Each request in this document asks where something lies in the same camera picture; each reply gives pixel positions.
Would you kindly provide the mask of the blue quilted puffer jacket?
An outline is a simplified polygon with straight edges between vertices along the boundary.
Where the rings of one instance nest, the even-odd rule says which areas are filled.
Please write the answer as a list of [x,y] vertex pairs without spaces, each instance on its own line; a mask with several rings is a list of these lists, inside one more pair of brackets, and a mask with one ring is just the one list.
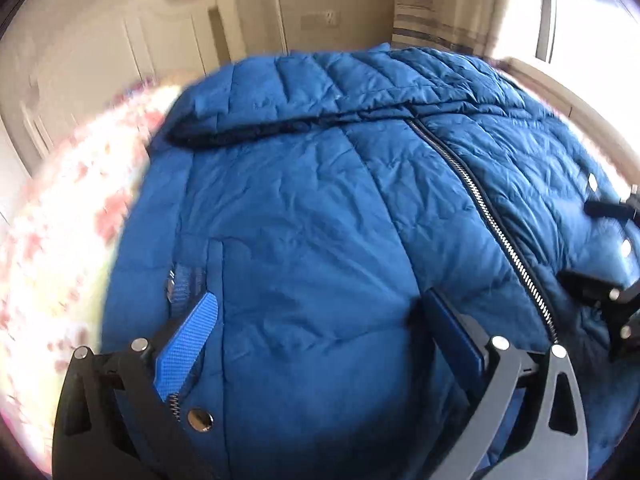
[[101,347],[209,290],[217,325],[178,394],[221,479],[397,479],[435,465],[468,402],[420,309],[436,289],[518,348],[562,344],[590,474],[639,416],[563,270],[628,285],[639,233],[587,145],[489,65],[432,49],[258,56],[187,88],[154,136]]

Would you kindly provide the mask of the floral yellow pink duvet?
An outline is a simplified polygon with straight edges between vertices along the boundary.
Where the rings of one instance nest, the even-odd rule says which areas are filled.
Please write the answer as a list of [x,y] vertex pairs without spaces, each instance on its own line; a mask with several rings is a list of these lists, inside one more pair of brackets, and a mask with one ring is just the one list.
[[152,135],[188,82],[148,79],[112,99],[46,157],[1,231],[1,419],[48,476],[73,351],[97,349],[119,239]]

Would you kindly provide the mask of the patterned beige curtain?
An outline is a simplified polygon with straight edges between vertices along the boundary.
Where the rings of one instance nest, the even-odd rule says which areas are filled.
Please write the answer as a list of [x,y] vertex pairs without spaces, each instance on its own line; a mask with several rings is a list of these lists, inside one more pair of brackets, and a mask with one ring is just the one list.
[[540,20],[541,0],[395,0],[392,45],[531,58]]

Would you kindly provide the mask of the white wooden headboard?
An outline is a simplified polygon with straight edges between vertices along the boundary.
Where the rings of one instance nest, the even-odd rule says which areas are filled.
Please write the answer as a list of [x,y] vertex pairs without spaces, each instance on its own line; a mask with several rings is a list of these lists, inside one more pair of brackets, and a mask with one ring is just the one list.
[[33,174],[119,91],[245,55],[236,0],[23,0],[1,37],[2,126]]

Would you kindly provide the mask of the window frame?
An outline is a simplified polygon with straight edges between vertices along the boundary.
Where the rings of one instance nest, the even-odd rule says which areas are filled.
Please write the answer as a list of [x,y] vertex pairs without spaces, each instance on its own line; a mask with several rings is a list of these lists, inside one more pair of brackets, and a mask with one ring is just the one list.
[[573,93],[618,131],[639,131],[639,11],[628,0],[509,0],[498,65]]

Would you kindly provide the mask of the wall power socket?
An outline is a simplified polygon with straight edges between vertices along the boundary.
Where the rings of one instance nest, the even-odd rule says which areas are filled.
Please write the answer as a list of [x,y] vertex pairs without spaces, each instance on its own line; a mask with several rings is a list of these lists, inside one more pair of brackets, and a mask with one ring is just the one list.
[[310,12],[300,17],[300,28],[303,30],[337,28],[341,25],[341,19],[341,13],[335,10]]

